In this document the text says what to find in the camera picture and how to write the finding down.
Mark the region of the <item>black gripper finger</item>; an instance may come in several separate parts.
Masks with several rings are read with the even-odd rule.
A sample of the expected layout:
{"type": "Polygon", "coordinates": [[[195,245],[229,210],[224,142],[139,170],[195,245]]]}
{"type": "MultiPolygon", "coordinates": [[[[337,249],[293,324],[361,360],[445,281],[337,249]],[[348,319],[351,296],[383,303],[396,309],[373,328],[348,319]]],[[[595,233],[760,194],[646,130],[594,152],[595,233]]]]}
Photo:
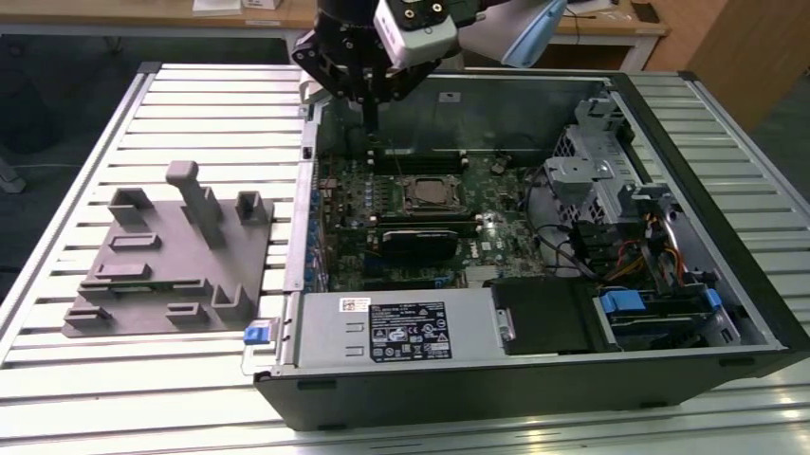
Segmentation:
{"type": "Polygon", "coordinates": [[[431,72],[437,68],[441,59],[436,59],[412,67],[391,72],[391,67],[375,67],[371,80],[371,128],[380,127],[380,105],[393,100],[403,100],[431,72]]]}
{"type": "Polygon", "coordinates": [[[363,127],[371,129],[372,102],[364,69],[349,68],[332,62],[319,47],[315,30],[297,40],[291,58],[335,97],[355,104],[361,115],[363,127]]]}

